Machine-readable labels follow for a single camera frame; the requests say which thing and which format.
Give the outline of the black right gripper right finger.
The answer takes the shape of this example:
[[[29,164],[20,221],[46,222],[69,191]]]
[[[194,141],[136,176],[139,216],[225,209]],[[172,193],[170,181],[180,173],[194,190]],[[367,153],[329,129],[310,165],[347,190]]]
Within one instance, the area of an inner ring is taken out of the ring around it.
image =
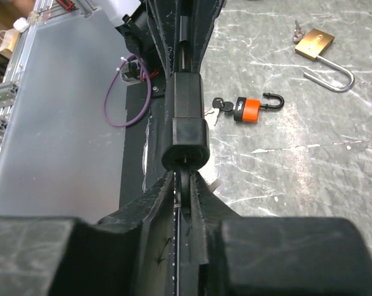
[[[190,195],[200,295],[372,295],[372,256],[350,220],[241,216],[197,172]]]

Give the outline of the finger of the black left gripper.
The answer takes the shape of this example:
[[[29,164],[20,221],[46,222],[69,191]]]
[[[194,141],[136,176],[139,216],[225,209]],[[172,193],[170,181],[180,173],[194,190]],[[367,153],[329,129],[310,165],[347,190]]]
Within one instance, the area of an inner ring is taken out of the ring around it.
[[[199,73],[214,24],[224,0],[193,1],[193,72]]]
[[[152,35],[165,74],[174,71],[176,49],[176,26],[178,22],[177,1],[146,1],[148,27]]]

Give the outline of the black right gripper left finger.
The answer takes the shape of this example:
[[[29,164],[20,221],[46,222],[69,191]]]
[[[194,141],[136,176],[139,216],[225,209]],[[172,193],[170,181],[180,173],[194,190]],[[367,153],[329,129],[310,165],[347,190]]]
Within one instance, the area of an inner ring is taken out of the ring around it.
[[[0,216],[0,295],[165,295],[173,175],[89,224]]]

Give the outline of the orange black padlock with keys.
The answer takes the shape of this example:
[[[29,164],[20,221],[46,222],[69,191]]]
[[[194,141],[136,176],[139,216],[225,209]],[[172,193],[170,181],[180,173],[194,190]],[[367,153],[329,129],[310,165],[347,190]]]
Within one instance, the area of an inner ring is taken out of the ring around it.
[[[257,123],[260,111],[278,112],[284,107],[284,97],[264,92],[262,97],[267,100],[276,101],[276,104],[262,103],[261,100],[248,97],[238,97],[235,103],[225,101],[221,97],[212,100],[212,108],[218,113],[223,112],[233,117],[235,122]]]

